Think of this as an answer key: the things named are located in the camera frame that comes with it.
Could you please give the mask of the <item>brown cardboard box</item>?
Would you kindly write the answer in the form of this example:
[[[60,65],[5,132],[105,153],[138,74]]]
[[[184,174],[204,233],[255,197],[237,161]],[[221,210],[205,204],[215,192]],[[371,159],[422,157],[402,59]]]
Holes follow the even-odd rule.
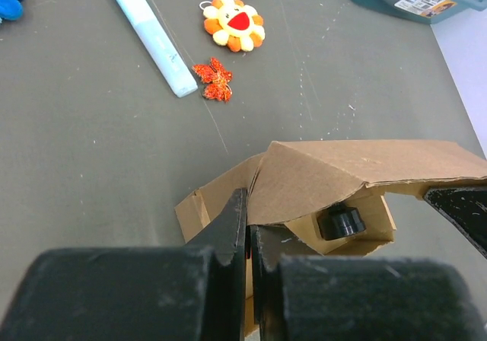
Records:
[[[245,338],[259,331],[254,319],[251,226],[283,225],[324,256],[373,258],[374,251],[395,238],[388,193],[427,203],[423,196],[428,189],[455,186],[486,186],[486,162],[453,142],[273,142],[262,154],[194,190],[175,211],[188,244],[219,215],[235,190],[247,191]],[[326,241],[317,216],[338,203],[357,208],[366,230]]]

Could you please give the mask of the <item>red black stamp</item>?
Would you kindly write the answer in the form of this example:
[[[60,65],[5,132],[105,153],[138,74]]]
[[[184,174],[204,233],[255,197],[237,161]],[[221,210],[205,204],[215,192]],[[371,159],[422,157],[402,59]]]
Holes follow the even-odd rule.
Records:
[[[317,216],[320,236],[326,241],[333,241],[360,234],[366,230],[366,224],[355,207],[338,203],[330,206]]]

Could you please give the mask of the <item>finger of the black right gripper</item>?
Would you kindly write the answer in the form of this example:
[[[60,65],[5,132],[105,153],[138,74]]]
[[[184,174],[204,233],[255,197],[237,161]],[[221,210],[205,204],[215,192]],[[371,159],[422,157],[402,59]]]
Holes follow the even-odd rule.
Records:
[[[486,186],[432,187],[423,199],[486,258]]]

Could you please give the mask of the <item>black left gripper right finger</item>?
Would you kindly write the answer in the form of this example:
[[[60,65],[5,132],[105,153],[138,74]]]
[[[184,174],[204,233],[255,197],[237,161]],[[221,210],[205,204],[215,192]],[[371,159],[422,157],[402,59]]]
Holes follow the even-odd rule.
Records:
[[[263,340],[484,340],[469,289],[425,259],[324,256],[283,225],[250,227]]]

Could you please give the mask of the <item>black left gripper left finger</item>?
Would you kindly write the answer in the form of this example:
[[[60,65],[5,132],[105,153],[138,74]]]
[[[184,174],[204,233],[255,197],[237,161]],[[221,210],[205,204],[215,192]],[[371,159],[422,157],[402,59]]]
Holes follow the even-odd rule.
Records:
[[[182,247],[59,248],[29,266],[3,340],[242,340],[247,191]]]

